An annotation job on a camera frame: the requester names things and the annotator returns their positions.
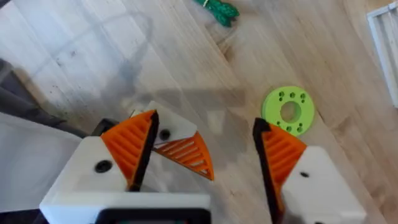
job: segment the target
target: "white frame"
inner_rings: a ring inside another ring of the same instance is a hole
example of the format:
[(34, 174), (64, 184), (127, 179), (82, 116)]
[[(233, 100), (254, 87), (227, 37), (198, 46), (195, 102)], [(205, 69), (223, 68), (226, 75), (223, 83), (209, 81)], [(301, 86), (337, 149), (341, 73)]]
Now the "white frame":
[(391, 12), (397, 7), (398, 7), (398, 1), (395, 1), (387, 6), (372, 11), (367, 15), (369, 27), (373, 36), (374, 44), (376, 46), (377, 54), (380, 59), (380, 64), (384, 74), (384, 78), (386, 79), (387, 87), (391, 95), (392, 104), (394, 105), (395, 108), (398, 108), (398, 80), (396, 78), (398, 77), (398, 74), (394, 74), (394, 71), (391, 67), (391, 63), (387, 58), (385, 58), (382, 43), (377, 33), (376, 18), (381, 16), (382, 14)]

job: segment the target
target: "white plastic part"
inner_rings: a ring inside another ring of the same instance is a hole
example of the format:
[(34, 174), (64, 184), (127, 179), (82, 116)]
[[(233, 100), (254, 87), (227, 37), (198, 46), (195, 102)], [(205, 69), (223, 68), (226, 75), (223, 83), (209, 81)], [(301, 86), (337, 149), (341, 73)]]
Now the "white plastic part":
[[(102, 174), (95, 165), (113, 163)], [(127, 182), (99, 137), (82, 140), (75, 153), (40, 204), (50, 224), (94, 223), (105, 208), (204, 208), (210, 197), (199, 194), (126, 192)]]
[(363, 207), (320, 147), (304, 151), (282, 186), (282, 200), (283, 224), (360, 224), (366, 219)]
[(170, 141), (190, 138), (195, 135), (198, 127), (189, 120), (181, 117), (180, 115), (170, 111), (159, 103), (151, 101), (145, 111), (156, 110), (159, 115), (159, 130), (158, 133), (164, 129), (168, 129), (171, 133), (170, 138), (163, 141), (156, 137), (155, 145), (164, 144)]

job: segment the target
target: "screw hole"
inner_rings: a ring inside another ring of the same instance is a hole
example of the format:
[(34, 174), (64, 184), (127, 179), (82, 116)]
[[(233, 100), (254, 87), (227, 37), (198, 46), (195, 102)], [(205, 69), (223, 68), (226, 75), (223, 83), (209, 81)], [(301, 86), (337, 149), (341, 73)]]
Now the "screw hole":
[(308, 174), (307, 172), (300, 172), (300, 175), (304, 178), (309, 178), (310, 174)]
[(94, 170), (95, 172), (99, 173), (99, 174), (103, 174), (107, 171), (109, 171), (112, 168), (112, 162), (109, 160), (103, 160), (103, 161), (99, 161), (95, 166), (94, 166)]
[(159, 138), (162, 141), (167, 141), (167, 140), (169, 140), (170, 135), (171, 135), (171, 133), (170, 133), (170, 131), (168, 129), (163, 129), (159, 133)]

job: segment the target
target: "white object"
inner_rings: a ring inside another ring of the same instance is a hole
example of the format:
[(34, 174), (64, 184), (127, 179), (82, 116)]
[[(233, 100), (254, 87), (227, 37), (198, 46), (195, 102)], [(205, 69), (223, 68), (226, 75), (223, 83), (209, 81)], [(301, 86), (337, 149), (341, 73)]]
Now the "white object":
[[(368, 13), (368, 23), (371, 30), (381, 68), (386, 79), (387, 87), (394, 107), (398, 108), (398, 17), (397, 2), (376, 9)], [(383, 34), (379, 25), (382, 17), (388, 16), (390, 25), (384, 26), (386, 34)]]
[(0, 212), (37, 209), (80, 141), (0, 113)]
[(282, 200), (283, 224), (360, 224), (366, 218), (363, 207), (320, 147), (306, 148), (282, 186)]
[[(113, 163), (102, 174), (95, 165)], [(127, 182), (100, 137), (82, 140), (64, 170), (40, 204), (51, 224), (94, 223), (105, 208), (205, 208), (210, 197), (199, 194), (125, 192)]]
[[(159, 115), (159, 130), (155, 140), (155, 145), (190, 138), (195, 135), (198, 129), (198, 127), (189, 120), (154, 101), (151, 101), (145, 109), (145, 111), (149, 110), (156, 110)], [(164, 129), (168, 129), (171, 133), (170, 138), (166, 141), (159, 138), (159, 132)]]

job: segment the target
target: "wood grain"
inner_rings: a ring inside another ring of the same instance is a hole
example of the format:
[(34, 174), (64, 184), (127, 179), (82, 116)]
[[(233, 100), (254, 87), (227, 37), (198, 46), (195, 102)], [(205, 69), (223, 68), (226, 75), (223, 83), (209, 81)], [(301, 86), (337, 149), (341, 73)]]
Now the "wood grain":
[(266, 94), (297, 85), (323, 146), (369, 215), (398, 219), (398, 114), (366, 14), (389, 1), (234, 0), (231, 29), (189, 0), (14, 0), (0, 10), (0, 57), (51, 113), (92, 130), (158, 101), (198, 125), (208, 182), (153, 155), (153, 189), (206, 192), (215, 223), (271, 223), (251, 128)]

